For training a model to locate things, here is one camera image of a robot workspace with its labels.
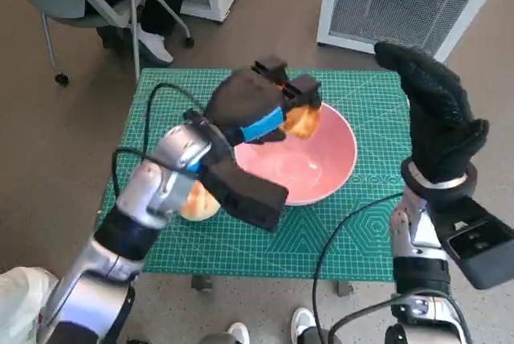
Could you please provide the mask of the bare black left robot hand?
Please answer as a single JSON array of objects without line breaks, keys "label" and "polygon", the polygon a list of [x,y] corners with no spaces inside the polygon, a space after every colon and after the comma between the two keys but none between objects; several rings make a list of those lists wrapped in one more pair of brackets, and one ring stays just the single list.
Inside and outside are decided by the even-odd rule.
[{"label": "bare black left robot hand", "polygon": [[287,63],[269,55],[233,71],[214,90],[205,115],[232,146],[279,142],[288,135],[309,139],[320,124],[319,89],[316,78],[292,79]]}]

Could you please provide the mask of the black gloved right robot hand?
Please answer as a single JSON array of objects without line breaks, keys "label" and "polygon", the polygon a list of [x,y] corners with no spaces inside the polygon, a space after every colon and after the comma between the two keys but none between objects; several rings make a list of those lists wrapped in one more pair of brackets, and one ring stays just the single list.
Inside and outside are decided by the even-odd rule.
[{"label": "black gloved right robot hand", "polygon": [[460,178],[485,145],[489,121],[475,118],[457,74],[416,47],[378,42],[375,59],[400,76],[410,102],[411,158],[436,184]]}]

